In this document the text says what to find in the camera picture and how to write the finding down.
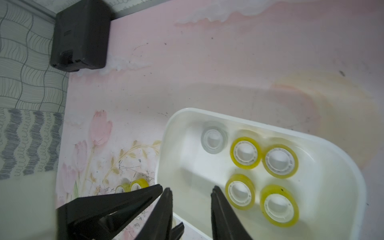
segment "black device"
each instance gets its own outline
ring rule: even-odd
[[[160,184],[133,192],[80,197],[57,209],[58,240],[111,240],[161,195],[135,240],[179,240],[172,228],[172,191]],[[213,240],[252,240],[218,186],[211,193]]]
[[[105,67],[112,12],[102,0],[81,0],[56,15],[50,64],[66,72]]]

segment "pink table surface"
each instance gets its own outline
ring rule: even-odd
[[[154,184],[172,114],[206,109],[332,141],[367,185],[361,239],[384,239],[384,4],[277,3],[225,22],[179,24],[204,0],[172,0],[112,21],[108,64],[72,73],[57,175],[57,206]],[[150,206],[116,239],[133,239]],[[186,227],[183,239],[199,239]]]

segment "white bin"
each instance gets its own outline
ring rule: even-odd
[[[218,154],[207,153],[201,145],[207,122],[217,122],[227,132],[226,147]],[[295,175],[277,179],[262,163],[251,170],[238,168],[230,158],[230,147],[244,129],[259,134],[260,141],[281,137],[293,142],[299,158]],[[354,161],[333,143],[194,108],[182,109],[170,118],[163,136],[156,183],[171,188],[175,217],[211,239],[210,194],[215,185],[224,191],[234,173],[247,175],[256,187],[256,202],[250,210],[234,208],[253,239],[358,239],[366,204],[365,182]],[[269,184],[287,188],[296,199],[300,218],[294,226],[280,228],[263,216],[259,195]]]

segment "tape roll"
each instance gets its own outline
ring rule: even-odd
[[[208,127],[201,135],[201,145],[207,153],[220,153],[226,144],[227,135],[219,127]]]
[[[260,197],[261,211],[273,225],[290,227],[299,220],[299,207],[284,187],[268,185],[261,190]]]
[[[225,185],[228,202],[237,209],[248,210],[255,204],[255,186],[243,174],[234,174]]]
[[[123,183],[121,185],[118,185],[115,189],[115,193],[123,193],[123,192],[130,192],[131,191],[131,185],[129,183]]]
[[[140,178],[138,180],[131,182],[130,190],[132,192],[132,191],[139,190],[139,189],[142,189],[145,187],[149,187],[148,182],[144,178]]]
[[[291,148],[283,144],[275,144],[266,149],[263,165],[272,176],[285,179],[296,173],[299,161]]]
[[[242,169],[256,167],[262,158],[260,145],[250,137],[240,137],[234,140],[230,154],[233,163]]]

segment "striped fabric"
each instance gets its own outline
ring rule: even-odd
[[[0,180],[57,170],[68,73],[49,65],[53,28],[0,0]]]
[[[0,180],[57,170],[64,114],[0,108]]]

